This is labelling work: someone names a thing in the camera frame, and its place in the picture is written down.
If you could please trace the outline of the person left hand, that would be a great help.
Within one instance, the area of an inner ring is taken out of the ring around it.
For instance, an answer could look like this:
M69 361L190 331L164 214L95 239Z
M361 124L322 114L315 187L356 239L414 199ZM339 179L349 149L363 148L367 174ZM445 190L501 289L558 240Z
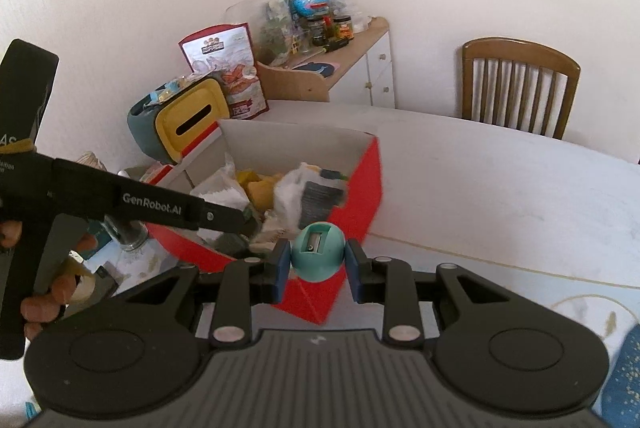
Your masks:
M1 249L15 247L21 239L22 230L23 224L19 221L1 222ZM73 251L81 253L94 249L97 245L96 237L85 233ZM36 292L21 302L21 315L25 320L24 336L29 341L33 341L43 331L44 325L54 322L60 315L62 305L69 304L73 297L78 285L76 276L79 274L79 264L75 260L66 259L55 273L56 278L51 281L47 292Z

